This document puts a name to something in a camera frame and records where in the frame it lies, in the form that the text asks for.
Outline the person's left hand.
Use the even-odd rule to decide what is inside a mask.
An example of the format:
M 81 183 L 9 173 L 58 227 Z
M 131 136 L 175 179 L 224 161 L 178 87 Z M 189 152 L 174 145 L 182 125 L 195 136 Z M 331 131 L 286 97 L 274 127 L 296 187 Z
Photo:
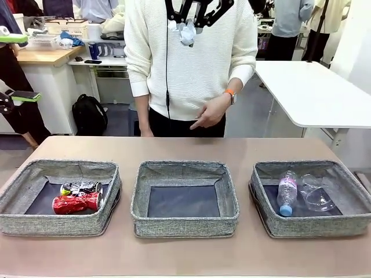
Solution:
M 226 110 L 231 105 L 231 95 L 224 93 L 208 101 L 200 110 L 197 121 L 191 125 L 190 129 L 194 130 L 199 127 L 212 127 L 221 121 Z

